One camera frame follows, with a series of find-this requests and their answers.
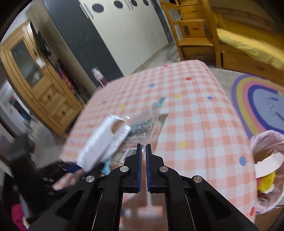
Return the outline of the white paper packaging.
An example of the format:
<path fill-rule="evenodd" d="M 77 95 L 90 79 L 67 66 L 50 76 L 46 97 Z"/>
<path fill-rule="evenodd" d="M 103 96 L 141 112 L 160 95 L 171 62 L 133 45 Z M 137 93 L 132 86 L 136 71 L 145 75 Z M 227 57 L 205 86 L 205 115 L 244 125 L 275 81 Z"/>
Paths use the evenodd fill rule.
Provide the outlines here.
<path fill-rule="evenodd" d="M 118 150 L 130 131 L 131 127 L 122 118 L 109 115 L 87 140 L 75 163 L 85 172 L 91 171 Z"/>

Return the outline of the clear plastic wrapper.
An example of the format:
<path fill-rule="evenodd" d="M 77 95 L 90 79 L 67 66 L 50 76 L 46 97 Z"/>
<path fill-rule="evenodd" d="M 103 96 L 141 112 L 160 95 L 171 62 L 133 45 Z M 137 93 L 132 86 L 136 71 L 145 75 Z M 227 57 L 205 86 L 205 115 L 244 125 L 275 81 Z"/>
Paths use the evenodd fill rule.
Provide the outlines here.
<path fill-rule="evenodd" d="M 131 130 L 113 154 L 112 161 L 123 164 L 126 157 L 136 153 L 138 143 L 141 144 L 142 148 L 150 143 L 165 99 L 165 97 L 161 97 L 147 109 L 127 120 L 127 125 L 130 126 Z"/>

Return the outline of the pink lined trash bin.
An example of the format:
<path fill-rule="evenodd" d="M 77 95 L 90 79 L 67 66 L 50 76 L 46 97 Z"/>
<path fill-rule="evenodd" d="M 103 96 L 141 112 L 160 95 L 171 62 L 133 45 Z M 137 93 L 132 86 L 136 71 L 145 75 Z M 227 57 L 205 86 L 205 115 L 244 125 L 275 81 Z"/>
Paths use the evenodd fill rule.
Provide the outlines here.
<path fill-rule="evenodd" d="M 256 213 L 273 210 L 283 199 L 283 134 L 267 130 L 250 140 L 256 174 Z"/>

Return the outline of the pink checkered tablecloth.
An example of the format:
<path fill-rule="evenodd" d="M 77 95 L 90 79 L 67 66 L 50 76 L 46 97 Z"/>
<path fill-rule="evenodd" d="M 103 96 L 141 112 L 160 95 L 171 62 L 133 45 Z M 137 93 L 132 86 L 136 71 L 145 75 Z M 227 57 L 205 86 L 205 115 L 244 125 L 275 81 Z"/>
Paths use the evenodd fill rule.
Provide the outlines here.
<path fill-rule="evenodd" d="M 200 176 L 243 220 L 227 230 L 256 230 L 256 177 L 240 118 L 216 77 L 200 61 L 148 69 L 109 82 L 94 93 L 61 152 L 74 162 L 92 132 L 110 115 L 130 121 L 163 99 L 162 121 L 150 141 L 153 154 L 181 176 Z"/>

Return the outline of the wooden cabinet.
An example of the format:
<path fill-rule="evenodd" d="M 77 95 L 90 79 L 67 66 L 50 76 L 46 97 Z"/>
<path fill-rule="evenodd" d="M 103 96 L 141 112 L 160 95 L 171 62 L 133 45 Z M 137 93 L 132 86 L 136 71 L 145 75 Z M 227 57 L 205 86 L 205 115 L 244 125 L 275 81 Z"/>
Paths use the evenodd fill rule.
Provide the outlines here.
<path fill-rule="evenodd" d="M 72 93 L 39 49 L 29 21 L 3 42 L 1 62 L 9 83 L 26 107 L 41 123 L 66 137 L 85 103 Z"/>

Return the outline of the spray bottle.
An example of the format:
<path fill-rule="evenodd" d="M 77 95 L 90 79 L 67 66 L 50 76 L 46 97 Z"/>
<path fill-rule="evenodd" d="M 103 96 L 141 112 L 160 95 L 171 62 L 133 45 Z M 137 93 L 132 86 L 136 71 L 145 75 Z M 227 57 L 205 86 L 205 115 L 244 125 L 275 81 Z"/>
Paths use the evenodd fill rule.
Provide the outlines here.
<path fill-rule="evenodd" d="M 91 72 L 103 88 L 108 84 L 107 80 L 97 67 L 93 68 Z"/>

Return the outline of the rainbow oval rug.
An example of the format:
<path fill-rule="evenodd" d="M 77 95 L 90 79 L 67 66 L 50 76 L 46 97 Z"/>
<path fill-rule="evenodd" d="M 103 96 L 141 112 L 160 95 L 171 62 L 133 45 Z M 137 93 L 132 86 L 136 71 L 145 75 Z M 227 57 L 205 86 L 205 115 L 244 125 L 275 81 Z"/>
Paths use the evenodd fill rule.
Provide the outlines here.
<path fill-rule="evenodd" d="M 243 74 L 233 82 L 231 100 L 248 138 L 267 130 L 283 134 L 283 86 Z"/>

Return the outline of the white wardrobe with portholes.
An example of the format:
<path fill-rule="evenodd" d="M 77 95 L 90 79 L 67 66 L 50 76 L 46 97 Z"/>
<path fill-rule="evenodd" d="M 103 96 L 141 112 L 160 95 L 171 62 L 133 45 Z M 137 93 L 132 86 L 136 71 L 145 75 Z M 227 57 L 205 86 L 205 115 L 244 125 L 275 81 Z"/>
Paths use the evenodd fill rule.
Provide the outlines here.
<path fill-rule="evenodd" d="M 44 1 L 57 30 L 95 85 L 127 76 L 172 41 L 157 1 Z"/>

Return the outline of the yellow bed sheet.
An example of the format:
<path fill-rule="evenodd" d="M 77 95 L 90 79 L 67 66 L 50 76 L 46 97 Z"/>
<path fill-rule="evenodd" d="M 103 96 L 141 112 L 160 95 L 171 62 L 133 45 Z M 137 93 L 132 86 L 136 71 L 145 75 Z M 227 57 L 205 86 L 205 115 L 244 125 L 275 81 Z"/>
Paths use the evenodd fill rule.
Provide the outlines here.
<path fill-rule="evenodd" d="M 219 41 L 243 51 L 251 58 L 283 71 L 283 48 L 217 28 Z"/>

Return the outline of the wooden stair drawers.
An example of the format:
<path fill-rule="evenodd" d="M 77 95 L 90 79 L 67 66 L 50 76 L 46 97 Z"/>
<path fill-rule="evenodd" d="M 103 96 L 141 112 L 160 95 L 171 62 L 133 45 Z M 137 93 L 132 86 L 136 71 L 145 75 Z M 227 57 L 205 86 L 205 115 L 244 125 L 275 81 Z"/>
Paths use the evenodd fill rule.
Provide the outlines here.
<path fill-rule="evenodd" d="M 161 1 L 180 60 L 215 63 L 212 11 L 208 1 Z"/>

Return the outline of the wooden bunk bed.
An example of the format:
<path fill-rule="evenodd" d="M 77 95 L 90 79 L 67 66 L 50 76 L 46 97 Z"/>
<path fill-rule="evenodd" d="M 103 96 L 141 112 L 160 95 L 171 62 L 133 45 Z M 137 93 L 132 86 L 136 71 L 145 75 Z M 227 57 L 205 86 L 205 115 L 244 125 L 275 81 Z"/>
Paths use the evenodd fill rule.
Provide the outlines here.
<path fill-rule="evenodd" d="M 283 48 L 283 30 L 271 10 L 258 1 L 208 1 L 213 18 L 213 29 L 224 29 L 234 34 L 266 41 Z M 222 68 L 244 72 L 283 85 L 283 71 L 261 63 L 241 50 L 227 45 L 218 38 Z"/>

